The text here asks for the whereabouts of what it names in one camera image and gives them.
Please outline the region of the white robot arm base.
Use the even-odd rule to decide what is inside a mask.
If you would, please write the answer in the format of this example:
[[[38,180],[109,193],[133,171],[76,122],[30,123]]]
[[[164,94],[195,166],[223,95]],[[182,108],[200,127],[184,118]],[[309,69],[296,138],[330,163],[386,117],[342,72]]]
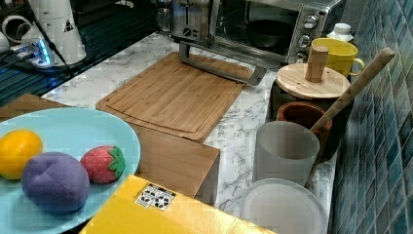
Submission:
[[[36,24],[23,35],[22,44],[34,46],[37,53],[30,62],[46,68],[71,65],[87,56],[75,25],[70,0],[28,0],[28,3],[49,38],[47,41]]]

